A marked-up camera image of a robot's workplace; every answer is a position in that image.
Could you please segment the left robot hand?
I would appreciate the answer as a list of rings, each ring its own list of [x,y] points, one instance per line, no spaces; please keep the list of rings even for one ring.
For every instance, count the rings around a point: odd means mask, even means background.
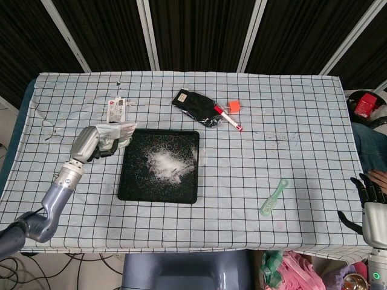
[[[118,145],[119,139],[115,139],[108,149],[103,150],[97,128],[89,126],[84,128],[76,138],[70,150],[70,155],[73,160],[86,164],[93,159],[112,156],[118,149]]]

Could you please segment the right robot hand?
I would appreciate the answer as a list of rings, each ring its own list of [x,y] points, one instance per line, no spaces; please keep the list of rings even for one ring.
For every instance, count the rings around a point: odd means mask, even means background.
[[[339,220],[349,229],[361,235],[366,244],[378,250],[386,250],[386,190],[374,182],[374,177],[359,174],[360,179],[351,177],[356,186],[362,208],[362,225],[346,218],[338,211]]]

